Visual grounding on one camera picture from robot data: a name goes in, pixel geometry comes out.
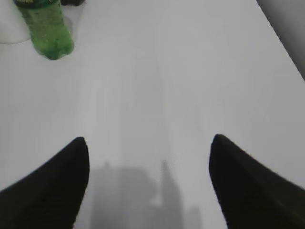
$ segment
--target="white surface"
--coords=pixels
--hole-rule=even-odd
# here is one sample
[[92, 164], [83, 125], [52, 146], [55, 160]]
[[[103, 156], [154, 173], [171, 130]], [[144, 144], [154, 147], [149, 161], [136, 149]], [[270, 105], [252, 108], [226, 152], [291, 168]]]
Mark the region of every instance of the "white surface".
[[[167, 160], [184, 209], [224, 229], [208, 173], [217, 133], [305, 187], [304, 81], [255, 1], [88, 0], [79, 18], [58, 61], [0, 45], [0, 188], [84, 136], [93, 171], [139, 167], [158, 184]], [[91, 180], [78, 229], [92, 192]]]
[[0, 1], [0, 43], [12, 44], [30, 38], [29, 29], [13, 0]]

